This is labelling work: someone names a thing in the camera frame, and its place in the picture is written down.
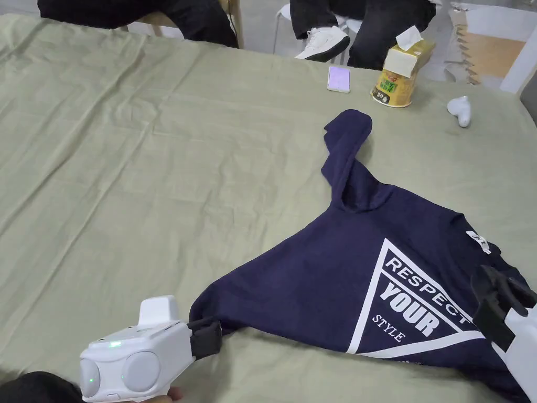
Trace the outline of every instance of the navy sweatshirt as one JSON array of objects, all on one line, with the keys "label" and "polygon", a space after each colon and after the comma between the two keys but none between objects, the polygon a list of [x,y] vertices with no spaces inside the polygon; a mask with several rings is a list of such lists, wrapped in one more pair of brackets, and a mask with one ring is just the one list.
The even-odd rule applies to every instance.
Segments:
[{"label": "navy sweatshirt", "polygon": [[328,209],[211,284],[190,320],[253,327],[312,346],[456,368],[513,401],[527,397],[473,325],[481,264],[526,284],[461,213],[383,184],[355,159],[372,129],[361,112],[326,127]]}]

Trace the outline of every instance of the green bedsheet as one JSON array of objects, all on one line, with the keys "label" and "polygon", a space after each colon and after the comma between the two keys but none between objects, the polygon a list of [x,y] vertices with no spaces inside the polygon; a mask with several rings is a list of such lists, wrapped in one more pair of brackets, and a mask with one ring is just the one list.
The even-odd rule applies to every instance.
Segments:
[{"label": "green bedsheet", "polygon": [[[77,380],[92,340],[213,280],[326,209],[323,127],[368,113],[381,181],[466,214],[537,287],[537,129],[513,95],[420,80],[390,109],[328,64],[0,16],[0,369]],[[460,128],[447,102],[468,95]],[[476,402],[449,370],[336,354],[247,329],[189,368],[185,402]]]}]

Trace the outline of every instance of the white triangle print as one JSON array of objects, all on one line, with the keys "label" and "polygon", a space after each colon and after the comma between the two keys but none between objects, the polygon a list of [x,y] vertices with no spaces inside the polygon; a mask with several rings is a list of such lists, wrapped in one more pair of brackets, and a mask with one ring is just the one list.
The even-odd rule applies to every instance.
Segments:
[{"label": "white triangle print", "polygon": [[483,338],[440,284],[385,239],[347,352],[396,358]]}]

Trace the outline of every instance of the shoe sole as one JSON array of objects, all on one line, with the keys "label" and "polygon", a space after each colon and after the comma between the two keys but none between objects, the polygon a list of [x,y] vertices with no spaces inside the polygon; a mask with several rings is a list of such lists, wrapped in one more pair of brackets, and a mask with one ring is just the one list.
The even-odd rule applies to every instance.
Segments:
[{"label": "shoe sole", "polygon": [[329,60],[335,58],[337,55],[343,53],[347,46],[351,43],[351,38],[344,37],[339,41],[335,46],[332,46],[326,52],[316,53],[314,55],[308,56],[305,60],[313,60],[314,62],[326,63]]}]

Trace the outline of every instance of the floor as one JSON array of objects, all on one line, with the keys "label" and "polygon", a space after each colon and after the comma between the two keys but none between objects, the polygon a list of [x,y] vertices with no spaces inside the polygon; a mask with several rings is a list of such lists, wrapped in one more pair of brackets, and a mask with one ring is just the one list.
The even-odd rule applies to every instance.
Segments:
[{"label": "floor", "polygon": [[[501,5],[517,9],[533,10],[531,0],[465,0],[466,3]],[[289,0],[241,0],[244,24],[245,48],[251,51],[272,53],[276,12]],[[35,0],[0,0],[0,14],[7,12],[31,13],[39,15]],[[145,32],[147,28],[134,27],[134,30]],[[433,80],[445,80],[444,59],[447,44],[451,36],[452,24],[447,14],[437,15],[424,33],[425,38],[434,39],[437,43],[431,61],[420,73]],[[174,35],[172,31],[164,32]],[[278,29],[276,53],[295,56],[301,51],[301,41],[294,38],[291,23],[282,19]]]}]

